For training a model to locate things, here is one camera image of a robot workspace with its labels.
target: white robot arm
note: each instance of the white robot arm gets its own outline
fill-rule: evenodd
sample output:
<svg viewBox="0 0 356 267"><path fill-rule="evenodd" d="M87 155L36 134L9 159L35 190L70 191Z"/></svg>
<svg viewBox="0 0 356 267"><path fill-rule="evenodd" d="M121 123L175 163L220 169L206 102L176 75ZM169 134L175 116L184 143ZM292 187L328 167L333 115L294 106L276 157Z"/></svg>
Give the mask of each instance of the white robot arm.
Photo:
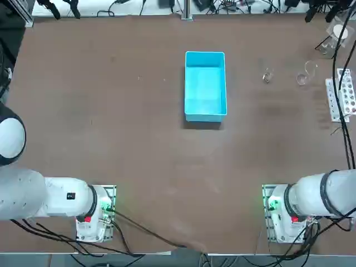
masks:
<svg viewBox="0 0 356 267"><path fill-rule="evenodd" d="M114 206L108 189L71 177L43 177L39 172L0 167L0 220L30 217L76 217L77 239L112 239Z"/></svg>
<svg viewBox="0 0 356 267"><path fill-rule="evenodd" d="M116 186L88 185L70 177L43 177L12 165L26 145L22 120L0 102L0 220L76 217L77 239L112 239Z"/></svg>
<svg viewBox="0 0 356 267"><path fill-rule="evenodd" d="M356 207L355 188L356 170L335 170L276 186L267 202L276 241L292 243L308 216L342 217L350 212ZM356 217L356 212L349 217Z"/></svg>

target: lab equipment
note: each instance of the lab equipment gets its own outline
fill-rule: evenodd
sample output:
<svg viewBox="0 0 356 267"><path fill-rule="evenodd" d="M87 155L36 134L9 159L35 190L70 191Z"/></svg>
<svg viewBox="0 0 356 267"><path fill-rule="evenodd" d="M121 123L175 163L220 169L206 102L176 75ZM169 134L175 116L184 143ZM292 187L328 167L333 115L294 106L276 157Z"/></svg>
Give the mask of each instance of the lab equipment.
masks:
<svg viewBox="0 0 356 267"><path fill-rule="evenodd" d="M187 121L221 122L228 112L223 52L186 52L184 113Z"/></svg>

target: floor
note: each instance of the floor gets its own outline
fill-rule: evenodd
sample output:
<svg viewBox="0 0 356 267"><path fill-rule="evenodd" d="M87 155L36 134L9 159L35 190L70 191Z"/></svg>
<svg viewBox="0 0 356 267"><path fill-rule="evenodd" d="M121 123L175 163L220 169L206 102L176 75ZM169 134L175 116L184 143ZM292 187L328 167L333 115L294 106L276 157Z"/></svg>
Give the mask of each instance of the floor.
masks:
<svg viewBox="0 0 356 267"><path fill-rule="evenodd" d="M164 266L164 267L197 267L199 262L199 253L191 250L177 250L172 255L146 255L143 259L134 263L134 267L147 267L147 266ZM106 255L102 258L91 258L89 256L76 256L76 258L87 267L91 267L98 263L110 263L112 266L119 267L125 266L132 262L130 256L125 255ZM221 267L226 257L215 256L212 261L213 266ZM243 259L242 256L238 257L235 261L234 256L228 257L225 267L249 267L252 266ZM255 264L268 264L271 262L271 257L267 256L249 256L248 259ZM305 258L282 263L283 267L300 267ZM69 255L0 255L0 262L2 267L23 267L32 262L32 266L36 267L79 267ZM311 256L305 267L333 267L333 266L354 266L356 263L355 257L338 257L338 256Z"/></svg>
<svg viewBox="0 0 356 267"><path fill-rule="evenodd" d="M30 6L33 6L34 0L28 0ZM0 4L0 34L9 49L16 57L21 45L21 40L24 34L24 23L17 16L9 15L8 9L4 8ZM12 69L14 66L7 61L7 66ZM199 262L200 254L186 249L175 250L171 255L146 255L143 259L135 263L136 267L141 266L197 266ZM129 256L125 255L106 255L102 258L92 258L89 256L76 256L76 258L84 266L92 266L97 263L112 263L113 266L125 266L133 261ZM213 259L213 266L221 266L226 257L215 256ZM271 261L271 257L268 256L249 256L251 261L256 264L267 264ZM228 257L228 261L225 263L225 267L229 266L235 260L235 257ZM305 258L282 263L282 266L298 267L301 266ZM36 267L76 267L79 266L69 255L47 255L47 254L0 254L0 263L2 267L23 267L31 262L32 266ZM331 266L354 266L356 264L355 257L348 256L311 256L306 264L306 267L331 267ZM235 264L229 267L235 266L251 266L242 258L238 257Z"/></svg>

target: table surface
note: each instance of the table surface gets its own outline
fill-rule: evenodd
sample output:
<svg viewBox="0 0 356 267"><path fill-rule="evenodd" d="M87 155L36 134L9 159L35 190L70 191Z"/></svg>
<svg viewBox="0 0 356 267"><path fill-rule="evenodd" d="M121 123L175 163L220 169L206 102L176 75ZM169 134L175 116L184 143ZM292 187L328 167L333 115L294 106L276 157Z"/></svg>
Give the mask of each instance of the table surface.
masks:
<svg viewBox="0 0 356 267"><path fill-rule="evenodd" d="M266 239L262 184L347 168L341 132L330 135L338 127L325 93L332 62L313 49L326 27L323 16L306 24L304 15L36 21L8 101L27 128L18 164L115 184L121 212L196 250L283 252ZM228 115L219 129L184 122L186 51L225 52ZM318 75L299 87L307 60L316 60ZM265 67L274 69L268 85ZM74 236L73 218L40 222ZM0 227L9 240L0 251L73 251L7 221ZM173 249L122 228L135 252ZM355 237L333 228L313 253L355 255ZM119 236L104 245L123 249Z"/></svg>

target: wire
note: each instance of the wire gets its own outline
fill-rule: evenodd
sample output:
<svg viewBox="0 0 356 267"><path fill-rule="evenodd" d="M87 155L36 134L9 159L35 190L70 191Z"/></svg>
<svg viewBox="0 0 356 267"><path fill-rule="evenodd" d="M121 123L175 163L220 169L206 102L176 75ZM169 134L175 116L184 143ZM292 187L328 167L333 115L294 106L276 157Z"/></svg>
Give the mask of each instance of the wire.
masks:
<svg viewBox="0 0 356 267"><path fill-rule="evenodd" d="M136 259L136 260L130 262L129 264L126 264L124 267L129 267L129 266L131 266L132 264L134 264L134 263L137 262L138 260L141 260L144 256L145 256L145 255L141 255L138 259Z"/></svg>
<svg viewBox="0 0 356 267"><path fill-rule="evenodd" d="M129 253L126 253L126 252L124 252L124 251L120 251L120 250L117 250L117 249L107 248L107 247L105 247L105 246L97 245L97 244L95 244L95 243L88 243L88 242L79 241L79 240L74 240L74 241L72 241L73 239L70 239L70 238L68 238L68 237L66 237L66 238L68 238L68 241L63 241L63 240L61 240L61 239L59 239L59 238L54 238L54 237L52 237L52 236L47 236L47 235L39 234L39 233L37 233L37 232L35 232L35 231L33 231L33 230L31 230L31 229L29 229L29 228L23 226L23 225L20 224L18 221L15 221L15 220L10 220L10 221L13 222L14 224L16 224L18 227L22 228L24 231L26 231L26 232L28 232L28 233L30 233L30 234L33 234L33 235L40 236L40 237L42 237L42 238L46 238L46 239L50 239L50 240L54 240L54 241L59 241L59 242L69 242L69 243L77 243L77 244L78 244L78 243L80 243L80 244L86 244L86 245L88 245L88 246L94 246L94 247L99 248L99 249L105 249L105 250L113 251L113 252L116 252L116 253L121 253L121 254L125 254L125 255L130 255ZM134 255L130 255L130 256L139 257L139 256L141 256L141 255L140 255L140 254L134 254Z"/></svg>
<svg viewBox="0 0 356 267"><path fill-rule="evenodd" d="M346 60L345 66L344 66L343 71L342 71L342 74L341 74L341 76L340 76L339 91L341 90L341 85L342 85L341 81L343 80L343 77L344 77L344 74L345 74L345 70L346 70L346 68L347 68L347 66L348 66L348 64L349 64L349 62L350 62L350 59L351 59L351 56L352 56L352 54L353 54L353 52L354 52L354 50L355 50L355 47L356 47L356 41L354 42L354 44L353 44L353 46L352 46L352 48L351 48L349 57L348 57L347 60ZM353 154L353 150L352 150L352 144L351 144L349 132L348 132L348 129L347 129L347 125L346 125L346 123L345 123L345 118L343 117L342 120L344 121L344 128L345 128L345 131L343 131L343 134L344 134L344 132L346 133L346 137L347 137L348 144L349 144L350 156L351 156L351 161L352 161L352 168L355 169L355 159L354 159L354 154Z"/></svg>
<svg viewBox="0 0 356 267"><path fill-rule="evenodd" d="M140 11L140 15L142 15L142 11L144 10L145 3L146 3L146 0L142 0L142 8Z"/></svg>
<svg viewBox="0 0 356 267"><path fill-rule="evenodd" d="M177 0L177 4L178 4L178 6L179 6L180 12L182 12L182 14L184 14L183 9L182 9L182 6L180 5L179 0Z"/></svg>
<svg viewBox="0 0 356 267"><path fill-rule="evenodd" d="M137 258L137 259L133 260L132 262L130 262L130 263L124 265L123 267L129 267L129 266L131 266L132 264L134 264L134 263L137 262L138 260L141 260L144 256L145 256L145 255L141 255L139 258ZM97 263L97 264L94 264L94 265L91 266L91 267L106 267L107 265L114 267L114 265L112 265L112 264L110 264L110 263Z"/></svg>
<svg viewBox="0 0 356 267"><path fill-rule="evenodd" d="M235 259L233 260L233 262L231 264L229 264L227 267L232 267L237 262L238 259L239 259L239 257L236 256Z"/></svg>
<svg viewBox="0 0 356 267"><path fill-rule="evenodd" d="M77 262L77 264L79 264L80 266L82 266L82 267L87 267L87 266L85 266L84 264L82 264L79 260L77 260L72 254L70 255L72 258L73 258L73 260L75 260L76 262Z"/></svg>
<svg viewBox="0 0 356 267"><path fill-rule="evenodd" d="M114 2L111 3L111 5L109 6L108 10L99 10L96 13L96 17L99 16L100 13L107 13L109 17L114 17L115 13L113 13L110 9L114 4L120 4L120 0L115 0Z"/></svg>
<svg viewBox="0 0 356 267"><path fill-rule="evenodd" d="M275 12L278 13L278 8L276 8L276 6L273 4L272 0L266 1L266 0L261 0L262 2L265 2L267 4L269 4L271 7L274 8Z"/></svg>
<svg viewBox="0 0 356 267"><path fill-rule="evenodd" d="M72 248L74 248L75 250L77 250L77 251L78 251L80 254L82 254L82 255L90 255L90 256L92 256L92 257L94 257L94 258L101 258L101 257L103 257L103 255L94 255L94 254L91 254L86 248L84 248L84 246L82 246L81 244L77 243L77 240L73 240L73 239L69 238L68 236L65 236L65 235L58 235L58 234L52 232L51 230L47 229L47 228L44 227L43 225L40 225L41 228L45 229L45 231L43 231L43 230L41 230L41 229L38 229L38 228L32 226L32 225L29 224L29 223L27 222L27 220L25 220L25 219L23 219L22 221L23 221L29 228L31 228L32 230L35 230L35 231L38 231L38 232L44 233L44 234L49 234L49 235L52 235L52 236L54 235L54 236L56 236L56 237L58 237L58 238L60 238L60 239L61 239L61 238L65 238L65 239L67 239L67 241L75 241L76 244L77 244L78 246L80 246L87 254L84 254L83 252L81 252L80 250L78 250L78 248L76 248L75 246L73 246L72 244L70 244L69 242L66 242L66 241L64 241L64 242L66 242L69 246L71 246Z"/></svg>
<svg viewBox="0 0 356 267"><path fill-rule="evenodd" d="M225 258L225 260L221 263L221 265L219 267L224 267L224 264L228 261L227 258Z"/></svg>
<svg viewBox="0 0 356 267"><path fill-rule="evenodd" d="M130 223L134 224L135 226L137 226L138 228L140 228L141 230L145 231L146 233L150 234L150 235L153 235L155 238L158 238L160 240L162 240L163 242L169 244L169 245L172 245L172 246L175 246L177 248L186 248L185 245L180 245L180 244L177 244L175 242L172 242L170 240L167 240L165 238L163 238L162 236L156 234L155 232L152 232L151 230L143 227L142 225L136 223L135 221L131 220L129 217L127 217L126 215L116 211L116 210L112 210L112 209L106 209L107 211L111 211L111 212L114 212L115 214L117 214L118 216L126 219L127 221L129 221Z"/></svg>
<svg viewBox="0 0 356 267"><path fill-rule="evenodd" d="M205 262L203 262L203 264L202 264L201 267L203 267L204 264L206 264L206 263L209 263L209 267L212 267L212 264L211 264L211 262L209 261L209 259L207 258L207 255L206 255L205 253L203 253L202 256L205 257L206 260L205 260Z"/></svg>
<svg viewBox="0 0 356 267"><path fill-rule="evenodd" d="M339 38L338 38L338 41L337 41L337 45L336 45L336 48L335 48L335 53L334 53L334 56L333 56L333 86L334 86L335 100L336 100L336 103L337 103L337 106L338 106L338 110L339 110L339 114L340 114L341 127L342 127L342 130L343 130L345 154L346 154L346 159L347 159L347 164L348 164L348 168L349 169L351 169L351 168L350 168L350 160L349 160L347 142L348 142L349 149L350 149L350 155L351 155L353 169L355 169L355 162L354 162L354 158L353 158L353 150L352 150L351 140L350 140L350 136L349 136L349 131L348 131L344 116L342 116L343 112L342 112L342 109L341 109L341 106L340 106L340 102L339 102L339 97L338 97L338 92L337 92L337 87L336 87L336 79L335 79L335 65L336 65L336 59L337 59L338 51L339 51L339 48L340 48L340 43L341 43L342 36L344 34L346 25L347 25L348 21L350 20L352 12L355 10L355 8L356 8L356 2L350 7L349 13L348 13L348 15L347 15L347 17L345 19L343 28L342 28L342 30L340 32L340 35L339 35ZM350 53L350 55L348 57L348 60L346 62L347 64L348 64L348 61L351 59L353 50L354 50L354 46L353 46L353 49L352 49L352 51L351 51L351 53ZM340 81L342 81L342 77L343 77L344 72L345 72L345 68L344 68L344 70L342 72L342 76L340 77Z"/></svg>
<svg viewBox="0 0 356 267"><path fill-rule="evenodd" d="M329 217L326 217L326 218L327 218L328 220L332 221L332 222L335 221L334 218L329 218ZM343 227L342 227L341 225L339 225L338 223L336 223L336 226L337 226L338 228L340 228L341 230L345 231L345 232L350 232L350 231L351 231L351 226L350 226L350 228L348 228L348 229L343 228Z"/></svg>
<svg viewBox="0 0 356 267"><path fill-rule="evenodd" d="M318 228L317 228L317 233L311 238L310 234L312 233L312 230L313 230L313 225L314 224L317 224ZM305 240L304 240L304 243L303 245L301 246L301 249L297 250L295 253L292 253L290 255L288 255L288 252L292 249L292 247L295 245L295 242L299 239L299 237L305 232L305 236L307 237ZM308 253L308 250L310 250L311 246L314 245L316 239L317 239L317 236L318 236L318 233L320 232L320 224L319 222L314 222L310 225L307 225L299 234L298 236L294 239L294 241L291 243L291 245L289 246L288 250L285 252L284 255L281 255L281 256L277 256L277 255L274 255L273 257L277 258L277 261L274 261L272 263L269 263L269 264L266 264L266 265L258 265L258 264L254 264L252 263L250 260L248 260L245 256L243 256L243 258L248 262L250 263L251 265L253 266L256 266L256 267L267 267L267 266L272 266L275 267L277 265L279 265L282 261L284 260L294 260L306 253Z"/></svg>
<svg viewBox="0 0 356 267"><path fill-rule="evenodd" d="M114 221L112 221L111 224L112 224L112 225L117 229L117 231L120 233L121 241L122 241L122 243L123 243L123 246L124 246L125 249L126 249L126 252L129 253L129 254L132 254L131 250L128 248L128 244L127 244L127 242L126 242L126 240L125 240L125 237L123 236L123 232L122 232L121 228L119 227L119 225L118 225L116 222L114 222Z"/></svg>

